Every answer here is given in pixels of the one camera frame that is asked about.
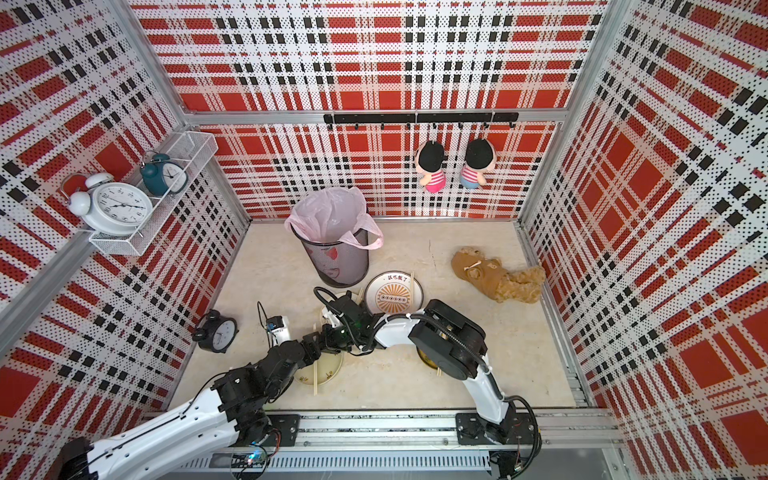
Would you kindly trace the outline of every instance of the black hair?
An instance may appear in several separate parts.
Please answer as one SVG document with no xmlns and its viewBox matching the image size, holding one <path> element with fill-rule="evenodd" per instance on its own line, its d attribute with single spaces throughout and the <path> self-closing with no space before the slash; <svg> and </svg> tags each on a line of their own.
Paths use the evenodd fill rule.
<svg viewBox="0 0 768 480">
<path fill-rule="evenodd" d="M 491 143 L 484 138 L 478 138 L 469 142 L 464 160 L 470 168 L 475 170 L 486 168 L 493 161 L 493 147 L 491 147 Z"/>
<path fill-rule="evenodd" d="M 434 174 L 442 167 L 442 158 L 445 156 L 445 150 L 442 145 L 436 141 L 428 141 L 419 152 L 419 166 L 424 171 Z"/>
</svg>

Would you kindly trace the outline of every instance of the beige floor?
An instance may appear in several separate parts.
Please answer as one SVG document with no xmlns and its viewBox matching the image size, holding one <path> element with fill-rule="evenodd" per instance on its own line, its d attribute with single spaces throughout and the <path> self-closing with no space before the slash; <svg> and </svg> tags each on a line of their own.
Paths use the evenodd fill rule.
<svg viewBox="0 0 768 480">
<path fill-rule="evenodd" d="M 507 394 L 524 396 L 533 406 L 575 406 L 541 305 L 514 300 L 496 303 L 456 276 L 452 254 L 465 245 L 500 258 L 510 270 L 525 268 L 513 223 L 432 222 L 380 224 L 385 243 L 372 250 L 368 276 L 415 271 L 426 301 L 438 298 L 479 324 L 493 373 Z M 290 319 L 294 339 L 319 325 L 320 303 L 312 288 L 323 285 L 304 249 L 282 224 L 254 224 L 248 230 L 216 308 L 237 319 L 240 332 L 227 353 L 195 349 L 170 406 L 190 399 L 217 372 L 256 362 L 266 352 L 257 301 L 268 315 Z M 295 382 L 271 409 L 411 409 L 473 407 L 464 386 L 438 377 L 418 358 L 413 346 L 394 346 L 356 358 L 345 355 L 338 375 L 318 388 Z"/>
</svg>

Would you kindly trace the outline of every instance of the black mesh trash can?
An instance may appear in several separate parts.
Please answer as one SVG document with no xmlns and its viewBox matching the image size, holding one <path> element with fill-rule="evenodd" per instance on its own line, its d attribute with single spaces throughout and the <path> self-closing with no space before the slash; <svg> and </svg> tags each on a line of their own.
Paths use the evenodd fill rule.
<svg viewBox="0 0 768 480">
<path fill-rule="evenodd" d="M 291 231 L 301 240 L 306 254 L 320 279 L 334 288 L 347 288 L 359 283 L 368 273 L 368 250 L 353 247 L 344 242 L 317 243 L 302 238 L 293 225 Z M 368 230 L 357 230 L 355 239 L 360 245 L 368 245 Z"/>
</svg>

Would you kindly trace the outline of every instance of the teal alarm clock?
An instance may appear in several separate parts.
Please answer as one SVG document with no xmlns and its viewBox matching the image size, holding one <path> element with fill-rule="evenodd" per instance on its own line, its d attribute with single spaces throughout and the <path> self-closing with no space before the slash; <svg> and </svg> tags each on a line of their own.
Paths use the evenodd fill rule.
<svg viewBox="0 0 768 480">
<path fill-rule="evenodd" d="M 162 197 L 169 189 L 172 194 L 181 192 L 188 180 L 184 169 L 170 161 L 166 154 L 153 155 L 152 161 L 141 167 L 141 177 L 156 197 Z"/>
</svg>

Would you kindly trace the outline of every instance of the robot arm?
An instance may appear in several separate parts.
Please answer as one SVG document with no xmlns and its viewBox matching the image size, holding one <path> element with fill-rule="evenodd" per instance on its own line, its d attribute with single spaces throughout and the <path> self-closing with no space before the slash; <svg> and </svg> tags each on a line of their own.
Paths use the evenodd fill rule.
<svg viewBox="0 0 768 480">
<path fill-rule="evenodd" d="M 320 295 L 331 296 L 328 300 Z M 370 315 L 347 292 L 341 297 L 316 288 L 326 305 L 319 332 L 291 340 L 285 317 L 268 324 L 276 340 L 257 363 L 220 374 L 209 389 L 190 402 L 135 429 L 88 444 L 79 438 L 59 453 L 53 477 L 59 480 L 152 480 L 189 458 L 232 445 L 238 439 L 256 444 L 272 426 L 263 405 L 279 398 L 298 369 L 312 365 L 320 354 L 350 352 L 367 355 L 374 349 L 400 344 L 418 346 L 442 371 L 464 383 L 477 405 L 487 439 L 513 442 L 514 407 L 498 389 L 488 364 L 485 332 L 440 300 L 432 300 L 421 313 Z"/>
</svg>

